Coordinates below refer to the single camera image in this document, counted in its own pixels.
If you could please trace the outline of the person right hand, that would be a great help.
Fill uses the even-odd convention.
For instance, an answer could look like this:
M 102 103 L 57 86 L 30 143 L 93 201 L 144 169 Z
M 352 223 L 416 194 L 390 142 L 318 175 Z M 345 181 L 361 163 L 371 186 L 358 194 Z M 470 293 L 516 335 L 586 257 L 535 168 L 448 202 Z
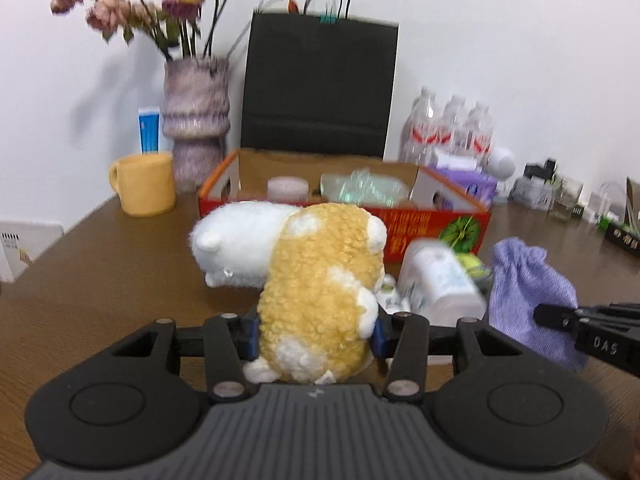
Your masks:
M 634 437 L 632 438 L 628 478 L 630 480 L 640 480 L 640 426 L 637 426 L 636 430 L 634 430 Z

